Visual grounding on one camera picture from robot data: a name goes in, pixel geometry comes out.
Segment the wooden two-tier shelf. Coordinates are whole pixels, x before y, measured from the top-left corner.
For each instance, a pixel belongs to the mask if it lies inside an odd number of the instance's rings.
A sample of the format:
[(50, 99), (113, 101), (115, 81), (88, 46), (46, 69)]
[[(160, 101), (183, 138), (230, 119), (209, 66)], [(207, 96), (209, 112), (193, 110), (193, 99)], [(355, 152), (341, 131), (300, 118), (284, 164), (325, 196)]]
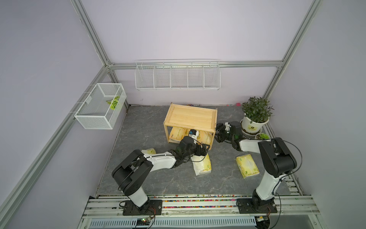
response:
[(211, 135), (210, 146), (212, 146), (216, 132), (217, 113), (217, 109), (171, 103), (163, 122), (167, 141), (169, 143), (174, 142), (169, 138), (168, 127), (180, 127), (207, 132)]

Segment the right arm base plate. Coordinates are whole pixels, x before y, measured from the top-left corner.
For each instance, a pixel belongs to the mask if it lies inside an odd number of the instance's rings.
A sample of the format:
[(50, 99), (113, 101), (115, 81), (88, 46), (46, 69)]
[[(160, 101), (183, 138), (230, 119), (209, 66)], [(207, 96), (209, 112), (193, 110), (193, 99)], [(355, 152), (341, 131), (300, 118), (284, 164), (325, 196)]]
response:
[(271, 214), (278, 213), (274, 198), (270, 200), (261, 200), (257, 197), (252, 198), (239, 198), (236, 200), (240, 214)]

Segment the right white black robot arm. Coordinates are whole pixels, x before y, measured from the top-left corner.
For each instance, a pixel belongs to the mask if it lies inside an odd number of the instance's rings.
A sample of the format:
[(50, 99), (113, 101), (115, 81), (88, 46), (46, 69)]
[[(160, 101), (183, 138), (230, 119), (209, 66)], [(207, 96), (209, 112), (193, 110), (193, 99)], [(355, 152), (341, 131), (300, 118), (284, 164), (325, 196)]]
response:
[(227, 142), (237, 151), (260, 154), (265, 173), (254, 190), (249, 206), (255, 211), (274, 205), (275, 192), (282, 180), (294, 173), (297, 161), (289, 148), (287, 141), (280, 137), (266, 140), (250, 140), (243, 136), (240, 122), (226, 122), (216, 125), (215, 139), (217, 142)]

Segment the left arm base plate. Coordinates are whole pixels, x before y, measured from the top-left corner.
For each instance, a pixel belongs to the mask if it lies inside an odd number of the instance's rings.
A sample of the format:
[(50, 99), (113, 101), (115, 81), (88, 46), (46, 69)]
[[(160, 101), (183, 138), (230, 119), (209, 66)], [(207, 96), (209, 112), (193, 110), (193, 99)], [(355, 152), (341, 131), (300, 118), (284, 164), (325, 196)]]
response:
[(131, 200), (121, 201), (120, 208), (123, 209), (124, 216), (142, 216), (142, 215), (161, 215), (163, 210), (163, 201), (148, 200), (141, 207), (137, 207)]

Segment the green tissue pack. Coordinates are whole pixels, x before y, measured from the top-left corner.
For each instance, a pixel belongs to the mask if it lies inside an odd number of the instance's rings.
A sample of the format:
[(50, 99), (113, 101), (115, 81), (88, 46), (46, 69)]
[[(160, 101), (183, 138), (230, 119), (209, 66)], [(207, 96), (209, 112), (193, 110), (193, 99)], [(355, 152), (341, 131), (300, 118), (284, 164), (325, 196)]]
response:
[(235, 161), (243, 178), (260, 174), (260, 171), (250, 154), (238, 156)]
[(211, 173), (212, 166), (209, 154), (206, 156), (192, 156), (191, 161), (196, 176)]
[(155, 155), (156, 151), (154, 148), (149, 148), (149, 149), (145, 149), (145, 150), (141, 150), (141, 152), (143, 154), (149, 154), (149, 155)]

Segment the orange tissue pack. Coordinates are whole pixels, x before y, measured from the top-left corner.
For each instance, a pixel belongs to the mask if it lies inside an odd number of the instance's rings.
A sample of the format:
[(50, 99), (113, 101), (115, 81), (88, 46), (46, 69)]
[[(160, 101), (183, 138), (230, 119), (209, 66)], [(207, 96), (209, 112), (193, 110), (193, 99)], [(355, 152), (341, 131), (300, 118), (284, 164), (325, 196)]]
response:
[(200, 143), (211, 145), (212, 133), (206, 131), (199, 131), (199, 136), (197, 137), (197, 140)]
[(185, 136), (187, 136), (187, 132), (189, 130), (186, 128), (181, 128), (181, 127), (173, 127), (170, 135), (169, 135), (169, 139), (171, 141), (178, 141), (180, 142)]

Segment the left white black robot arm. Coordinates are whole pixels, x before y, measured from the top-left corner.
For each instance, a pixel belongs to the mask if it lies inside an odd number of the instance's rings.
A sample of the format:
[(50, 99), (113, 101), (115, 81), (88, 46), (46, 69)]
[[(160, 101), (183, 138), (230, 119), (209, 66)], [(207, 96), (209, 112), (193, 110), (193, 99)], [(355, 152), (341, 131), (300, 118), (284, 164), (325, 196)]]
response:
[(159, 154), (146, 154), (134, 150), (113, 171), (112, 178), (118, 189), (129, 198), (137, 208), (147, 206), (149, 198), (142, 184), (150, 172), (161, 169), (173, 169), (193, 156), (207, 156), (210, 145), (203, 144), (190, 136), (185, 136), (176, 149)]

